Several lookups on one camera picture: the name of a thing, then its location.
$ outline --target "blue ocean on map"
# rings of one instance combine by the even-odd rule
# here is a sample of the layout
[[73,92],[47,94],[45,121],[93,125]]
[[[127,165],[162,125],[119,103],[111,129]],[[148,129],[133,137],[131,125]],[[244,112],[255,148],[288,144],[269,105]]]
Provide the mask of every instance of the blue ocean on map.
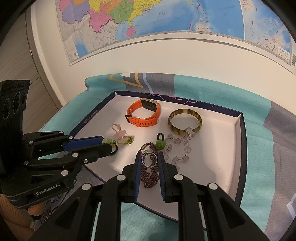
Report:
[[291,48],[288,47],[291,46],[290,33],[283,25],[281,19],[273,11],[271,11],[261,0],[253,0],[253,3],[255,8],[257,8],[256,15],[260,19],[257,25],[261,29],[261,31],[266,31],[268,29],[269,35],[275,35],[277,31],[284,28],[285,30],[281,31],[281,35],[284,38],[286,46],[283,46],[283,48],[286,51],[290,52]]
[[[133,37],[166,31],[195,31],[196,24],[207,24],[211,32],[244,39],[239,0],[162,0],[132,21]],[[127,21],[120,23],[116,39],[125,40]]]
[[78,57],[83,57],[89,53],[82,40],[76,40],[74,44],[78,53]]

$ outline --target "orange watch strap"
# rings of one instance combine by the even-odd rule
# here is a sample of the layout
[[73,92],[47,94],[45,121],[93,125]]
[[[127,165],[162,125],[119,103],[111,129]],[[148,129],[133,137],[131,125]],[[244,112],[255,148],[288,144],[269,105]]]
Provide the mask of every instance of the orange watch strap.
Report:
[[126,112],[126,119],[133,125],[137,126],[137,127],[142,127],[142,126],[154,126],[157,124],[157,119],[160,116],[160,107],[159,104],[156,105],[156,112],[146,118],[146,119],[140,119],[140,118],[136,118],[136,117],[132,117],[131,114],[138,108],[141,108],[142,106],[142,102],[141,100],[136,101],[135,103],[133,103],[132,105],[130,105],[130,107],[128,108],[127,112]]

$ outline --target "person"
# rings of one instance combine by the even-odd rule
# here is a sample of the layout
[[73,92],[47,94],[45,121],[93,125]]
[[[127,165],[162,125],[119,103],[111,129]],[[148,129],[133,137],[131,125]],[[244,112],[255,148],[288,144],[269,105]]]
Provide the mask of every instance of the person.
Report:
[[[39,216],[44,211],[44,202],[28,208],[30,215]],[[30,221],[26,210],[14,207],[5,197],[0,194],[0,233],[1,241],[29,241],[35,233],[34,222]]]

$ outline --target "blue gripper pad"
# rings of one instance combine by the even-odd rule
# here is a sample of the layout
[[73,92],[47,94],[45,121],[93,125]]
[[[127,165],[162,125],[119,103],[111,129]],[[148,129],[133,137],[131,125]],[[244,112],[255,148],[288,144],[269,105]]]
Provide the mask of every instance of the blue gripper pad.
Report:
[[68,142],[66,146],[64,146],[64,151],[72,151],[79,148],[86,148],[89,146],[94,146],[97,144],[101,144],[103,141],[103,137],[97,136],[97,137],[89,137],[89,138],[82,138],[77,140],[71,140]]
[[140,187],[140,179],[141,179],[141,165],[142,165],[142,156],[141,154],[138,155],[138,158],[135,162],[134,165],[137,166],[137,172],[136,172],[136,177],[135,177],[135,182],[133,185],[133,199],[136,202],[139,196],[139,187]]
[[163,155],[158,154],[158,174],[159,174],[159,183],[160,183],[160,191],[163,201],[165,201],[166,194],[165,194],[165,175],[163,171],[163,164],[165,164],[164,159],[162,158]]

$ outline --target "white box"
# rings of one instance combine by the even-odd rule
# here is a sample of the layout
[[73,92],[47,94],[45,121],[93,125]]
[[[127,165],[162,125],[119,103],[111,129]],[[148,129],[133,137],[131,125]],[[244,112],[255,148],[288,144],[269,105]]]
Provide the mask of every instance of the white box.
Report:
[[[128,107],[140,98],[150,98],[159,102],[161,114],[155,126],[137,127],[126,121]],[[75,135],[75,139],[100,135],[104,138],[111,137],[115,134],[111,129],[114,123],[120,124],[121,129],[126,130],[128,136],[134,136],[134,142],[131,145],[118,145],[118,152],[115,155],[86,165],[103,182],[106,182],[121,174],[124,166],[134,163],[136,154],[143,144],[155,143],[159,132],[165,137],[168,134],[178,137],[169,128],[168,117],[174,110],[181,108],[198,112],[202,117],[202,127],[196,133],[196,137],[190,140],[192,152],[189,154],[189,161],[178,162],[179,173],[189,177],[194,183],[202,185],[210,182],[217,183],[240,204],[247,170],[247,140],[241,112],[182,98],[117,91],[94,108],[71,135]],[[152,111],[140,108],[132,115],[147,118],[152,114]],[[180,129],[185,129],[186,127],[195,128],[198,121],[188,114],[180,114],[172,119],[172,123]],[[168,163],[172,163],[174,156],[183,156],[184,153],[182,144],[172,144],[172,146],[173,150],[169,155]],[[152,188],[145,188],[140,182],[137,202],[141,207],[162,217],[178,220],[178,204],[163,202],[159,181]]]

